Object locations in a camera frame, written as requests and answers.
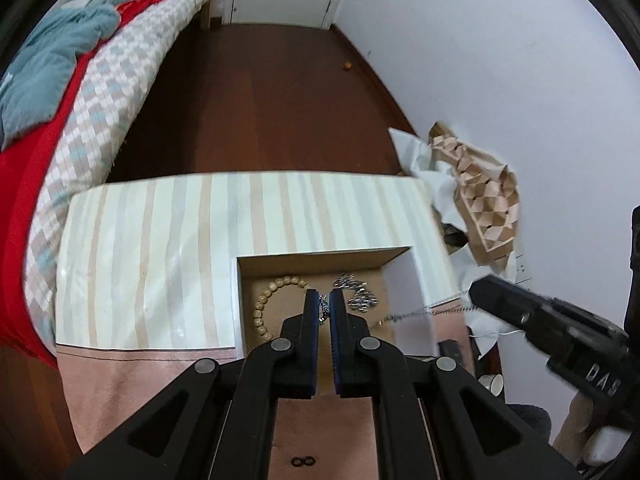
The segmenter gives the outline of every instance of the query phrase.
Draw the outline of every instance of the silver screw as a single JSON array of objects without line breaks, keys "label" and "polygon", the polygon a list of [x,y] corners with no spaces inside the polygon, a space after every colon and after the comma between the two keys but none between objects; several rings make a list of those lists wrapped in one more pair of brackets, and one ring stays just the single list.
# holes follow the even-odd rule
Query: silver screw
[{"label": "silver screw", "polygon": [[271,348],[273,348],[276,352],[284,352],[285,350],[289,350],[289,348],[291,348],[291,341],[289,341],[286,337],[279,337],[271,341]]},{"label": "silver screw", "polygon": [[360,346],[362,346],[365,350],[375,350],[380,348],[380,340],[375,337],[363,337],[360,340]]},{"label": "silver screw", "polygon": [[436,366],[443,372],[450,372],[456,369],[456,362],[451,357],[439,357]]},{"label": "silver screw", "polygon": [[216,369],[216,362],[209,358],[199,359],[196,361],[194,368],[199,374],[210,374]]}]

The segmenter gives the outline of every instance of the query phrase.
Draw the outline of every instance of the checkered bedding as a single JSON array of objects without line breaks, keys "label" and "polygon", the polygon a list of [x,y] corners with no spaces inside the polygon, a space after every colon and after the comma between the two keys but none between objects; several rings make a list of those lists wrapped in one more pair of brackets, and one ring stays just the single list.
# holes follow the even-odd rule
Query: checkered bedding
[{"label": "checkered bedding", "polygon": [[121,28],[89,62],[40,189],[24,259],[33,326],[55,354],[54,298],[71,197],[106,180],[164,56],[207,0],[165,0]]}]

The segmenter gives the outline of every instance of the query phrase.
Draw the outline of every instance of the paper bag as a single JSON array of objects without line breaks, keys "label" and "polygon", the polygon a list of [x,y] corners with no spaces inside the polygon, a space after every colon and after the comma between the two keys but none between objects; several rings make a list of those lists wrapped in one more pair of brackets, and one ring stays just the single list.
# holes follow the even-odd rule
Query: paper bag
[{"label": "paper bag", "polygon": [[499,160],[458,140],[444,124],[429,132],[432,157],[452,165],[458,181],[454,200],[468,228],[474,258],[480,265],[513,251],[520,195],[516,176]]}]

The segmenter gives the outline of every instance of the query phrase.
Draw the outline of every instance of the blue blanket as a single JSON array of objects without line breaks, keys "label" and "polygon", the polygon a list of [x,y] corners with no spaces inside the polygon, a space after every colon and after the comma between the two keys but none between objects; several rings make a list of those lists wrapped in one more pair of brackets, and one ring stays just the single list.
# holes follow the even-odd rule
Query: blue blanket
[{"label": "blue blanket", "polygon": [[118,28],[114,5],[129,0],[91,0],[84,9],[56,9],[40,20],[0,82],[0,150],[34,126],[52,120],[76,68]]}]

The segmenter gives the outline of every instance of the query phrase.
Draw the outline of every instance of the wooden floor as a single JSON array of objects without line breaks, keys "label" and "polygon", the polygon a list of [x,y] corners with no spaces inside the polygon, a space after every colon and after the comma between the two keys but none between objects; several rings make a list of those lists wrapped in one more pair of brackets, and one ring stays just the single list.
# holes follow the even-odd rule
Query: wooden floor
[{"label": "wooden floor", "polygon": [[212,171],[396,174],[387,129],[410,126],[363,65],[333,30],[190,27],[167,55],[109,181]]}]

